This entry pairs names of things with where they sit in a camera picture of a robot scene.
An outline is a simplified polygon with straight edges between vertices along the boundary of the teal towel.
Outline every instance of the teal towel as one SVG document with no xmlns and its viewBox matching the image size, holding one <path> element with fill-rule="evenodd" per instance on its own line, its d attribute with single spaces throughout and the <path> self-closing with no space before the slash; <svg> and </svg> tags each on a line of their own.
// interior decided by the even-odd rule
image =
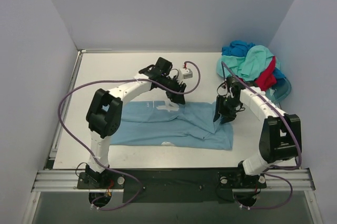
<svg viewBox="0 0 337 224">
<path fill-rule="evenodd" d="M 221 56 L 216 65 L 216 72 L 223 77 L 221 61 L 224 61 L 238 77 L 245 81 L 255 80 L 267 69 L 273 56 L 268 48 L 256 45 L 248 51 L 246 57 Z M 278 59 L 276 59 L 276 68 L 281 69 Z M 225 75 L 226 77 L 230 75 L 226 69 Z"/>
</svg>

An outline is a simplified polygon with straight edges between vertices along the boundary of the metal frame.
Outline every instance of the metal frame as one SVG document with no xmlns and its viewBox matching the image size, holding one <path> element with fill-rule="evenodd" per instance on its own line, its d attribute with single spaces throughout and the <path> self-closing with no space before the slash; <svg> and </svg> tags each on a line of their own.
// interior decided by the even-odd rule
<svg viewBox="0 0 337 224">
<path fill-rule="evenodd" d="M 72 90 L 75 86 L 77 74 L 81 65 L 83 53 L 112 53 L 112 50 L 79 50 L 77 60 L 73 69 L 70 86 L 68 91 Z M 71 97 L 65 102 L 62 110 L 62 118 L 65 119 L 70 105 Z M 53 138 L 53 144 L 51 146 L 51 152 L 49 160 L 55 160 L 58 143 L 61 137 L 61 125 L 57 125 L 55 135 Z M 308 208 L 311 213 L 314 224 L 322 224 L 322 217 L 318 208 L 317 200 L 314 194 L 314 183 L 310 174 L 310 170 L 272 170 L 269 173 L 281 176 L 293 186 L 296 191 L 304 191 L 306 200 L 308 202 Z M 77 189 L 78 177 L 75 175 L 75 170 L 39 170 L 37 172 L 35 182 L 32 187 L 32 192 L 29 197 L 26 211 L 24 213 L 23 222 L 32 223 L 34 220 L 35 211 L 37 209 L 39 197 L 41 192 L 104 192 L 106 189 L 95 190 L 79 190 Z M 283 181 L 273 177 L 266 177 L 267 188 L 264 191 L 288 191 L 289 185 Z M 123 193 L 123 189 L 115 189 L 114 192 Z M 245 191 L 245 189 L 235 189 L 233 191 Z"/>
</svg>

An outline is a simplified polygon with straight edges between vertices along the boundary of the white table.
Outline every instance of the white table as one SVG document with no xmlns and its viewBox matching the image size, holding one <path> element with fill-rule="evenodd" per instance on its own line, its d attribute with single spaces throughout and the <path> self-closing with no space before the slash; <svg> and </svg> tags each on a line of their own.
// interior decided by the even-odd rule
<svg viewBox="0 0 337 224">
<path fill-rule="evenodd" d="M 78 71 L 75 87 L 100 79 L 130 79 L 140 69 L 155 64 L 158 57 L 180 68 L 185 60 L 193 61 L 201 71 L 198 89 L 185 95 L 186 101 L 212 103 L 216 99 L 216 88 L 222 79 L 215 72 L 220 53 L 84 53 Z M 197 81 L 194 77 L 186 81 L 186 90 Z M 69 129 L 84 143 L 90 146 L 90 131 L 85 120 L 86 113 L 95 91 L 110 89 L 117 84 L 97 84 L 75 92 L 71 98 L 65 119 Z M 134 100 L 166 100 L 163 90 L 154 89 Z M 111 168 L 205 168 L 236 167 L 258 150 L 262 122 L 249 110 L 238 114 L 231 122 L 234 130 L 232 150 L 211 150 L 171 146 L 110 146 L 109 163 Z M 80 162 L 87 162 L 89 153 L 67 132 L 63 131 L 58 143 L 54 169 L 74 169 Z M 294 166 L 294 159 L 280 165 Z"/>
</svg>

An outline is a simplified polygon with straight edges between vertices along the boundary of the blue cloth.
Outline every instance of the blue cloth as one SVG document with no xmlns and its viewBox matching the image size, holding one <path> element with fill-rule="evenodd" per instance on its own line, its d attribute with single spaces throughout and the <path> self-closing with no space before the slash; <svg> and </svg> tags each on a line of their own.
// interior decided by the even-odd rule
<svg viewBox="0 0 337 224">
<path fill-rule="evenodd" d="M 236 57 L 245 57 L 248 50 L 254 47 L 254 43 L 247 44 L 241 40 L 232 41 L 228 47 L 222 47 L 222 55 L 225 56 L 236 56 Z"/>
<path fill-rule="evenodd" d="M 224 61 L 239 78 L 245 81 L 255 80 L 267 69 L 273 56 L 268 48 L 256 45 L 248 51 L 246 57 L 221 56 L 216 64 L 216 72 L 223 77 L 221 61 Z M 276 68 L 281 68 L 278 59 L 276 59 Z M 226 77 L 230 75 L 226 69 L 225 75 Z"/>
<path fill-rule="evenodd" d="M 285 75 L 277 68 L 274 69 L 273 75 L 276 79 L 282 79 L 285 78 Z"/>
<path fill-rule="evenodd" d="M 232 149 L 232 125 L 214 123 L 214 113 L 215 103 L 130 102 L 111 144 Z"/>
</svg>

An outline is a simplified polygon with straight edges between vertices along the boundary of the purple cable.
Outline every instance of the purple cable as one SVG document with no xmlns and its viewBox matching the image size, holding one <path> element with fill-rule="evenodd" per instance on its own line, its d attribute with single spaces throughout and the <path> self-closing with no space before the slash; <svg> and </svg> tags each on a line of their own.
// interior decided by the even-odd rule
<svg viewBox="0 0 337 224">
<path fill-rule="evenodd" d="M 299 167 L 301 166 L 302 164 L 302 154 L 301 154 L 301 148 L 300 148 L 300 145 L 294 135 L 294 132 L 291 130 L 289 124 L 286 122 L 286 120 L 283 118 L 283 116 L 281 115 L 281 113 L 275 109 L 269 102 L 267 102 L 267 100 L 265 98 L 263 98 L 263 96 L 261 96 L 260 94 L 258 94 L 254 89 L 252 89 L 251 87 L 249 87 L 245 82 L 243 82 L 242 80 L 240 80 L 233 72 L 232 70 L 224 63 L 222 62 L 222 67 L 226 67 L 226 69 L 230 72 L 230 74 L 233 75 L 233 77 L 239 81 L 245 88 L 247 88 L 249 91 L 251 91 L 252 93 L 254 94 L 257 94 L 257 96 L 262 99 L 266 104 L 267 106 L 269 106 L 279 117 L 280 119 L 282 120 L 282 122 L 284 123 L 286 129 L 288 130 L 291 138 L 293 139 L 294 143 L 295 143 L 295 146 L 296 146 L 296 150 L 298 152 L 298 156 L 299 156 L 299 162 L 297 163 L 296 166 L 294 167 L 281 167 L 281 166 L 277 166 L 277 165 L 273 165 L 272 167 L 274 168 L 278 168 L 278 169 L 283 169 L 283 170 L 297 170 L 299 169 Z"/>
<path fill-rule="evenodd" d="M 58 120 L 60 121 L 60 124 L 61 126 L 64 128 L 64 130 L 71 136 L 73 137 L 79 144 L 81 144 L 89 153 L 90 155 L 94 158 L 94 160 L 96 161 L 96 163 L 101 166 L 102 168 L 106 169 L 106 170 L 109 170 L 111 172 L 114 172 L 114 173 L 117 173 L 117 174 L 120 174 L 120 175 L 125 175 L 129 178 L 132 178 L 134 179 L 135 181 L 137 181 L 139 184 L 140 184 L 140 189 L 136 192 L 136 194 L 131 198 L 129 199 L 127 202 L 117 206 L 117 207 L 114 207 L 114 208 L 99 208 L 99 210 L 103 210 L 103 211 L 112 211 L 112 210 L 116 210 L 116 209 L 120 209 L 126 205 L 128 205 L 132 200 L 134 200 L 140 193 L 141 191 L 143 190 L 143 184 L 139 181 L 139 179 L 137 179 L 136 177 L 130 175 L 130 174 L 127 174 L 127 173 L 124 173 L 124 172 L 121 172 L 121 171 L 118 171 L 118 170 L 115 170 L 115 169 L 111 169 L 109 167 L 106 167 L 104 166 L 101 162 L 98 161 L 98 159 L 95 157 L 95 154 L 91 151 L 91 149 L 86 146 L 80 139 L 78 139 L 73 133 L 70 132 L 70 130 L 65 126 L 63 120 L 62 120 L 62 105 L 64 103 L 64 101 L 72 94 L 74 93 L 75 91 L 77 90 L 80 90 L 84 87 L 87 87 L 87 86 L 90 86 L 90 85 L 95 85 L 95 84 L 101 84 L 101 83 L 130 83 L 130 82 L 137 82 L 137 81 L 146 81 L 146 82 L 152 82 L 154 83 L 155 85 L 157 85 L 158 87 L 161 87 L 163 88 L 164 90 L 166 91 L 169 91 L 171 93 L 174 93 L 174 94 L 179 94 L 179 95 L 185 95 L 185 94 L 190 94 L 191 92 L 193 92 L 194 90 L 197 89 L 198 85 L 200 84 L 200 79 L 201 79 L 201 73 L 200 73 L 200 70 L 198 68 L 198 66 L 191 62 L 191 61 L 185 61 L 184 64 L 191 64 L 193 65 L 197 72 L 198 72 L 198 81 L 195 85 L 195 87 L 193 87 L 191 90 L 189 91 L 186 91 L 184 93 L 179 93 L 177 91 L 173 91 L 173 90 L 170 90 L 168 89 L 167 87 L 159 84 L 158 82 L 154 81 L 154 80 L 151 80 L 151 79 L 147 79 L 147 78 L 139 78 L 139 79 L 127 79 L 127 80 L 98 80 L 98 81 L 93 81 L 93 82 L 90 82 L 90 83 L 86 83 L 84 85 L 81 85 L 81 86 L 78 86 L 76 88 L 74 88 L 73 90 L 71 90 L 69 93 L 67 93 L 60 101 L 59 105 L 58 105 L 58 109 L 57 109 L 57 116 L 58 116 Z"/>
<path fill-rule="evenodd" d="M 288 185 L 290 186 L 290 194 L 289 194 L 288 198 L 284 202 L 282 202 L 278 205 L 275 205 L 275 206 L 271 206 L 271 207 L 247 207 L 247 206 L 242 205 L 240 202 L 238 202 L 237 198 L 235 198 L 236 202 L 239 203 L 240 206 L 242 206 L 245 209 L 252 209 L 252 210 L 271 210 L 271 209 L 279 208 L 279 207 L 284 206 L 285 204 L 289 203 L 289 201 L 293 197 L 293 186 L 291 185 L 291 183 L 287 179 L 282 178 L 280 176 L 272 175 L 272 174 L 269 174 L 269 173 L 265 173 L 265 175 L 270 176 L 270 177 L 274 177 L 274 178 L 279 178 L 279 179 L 282 179 L 283 181 L 287 182 Z"/>
</svg>

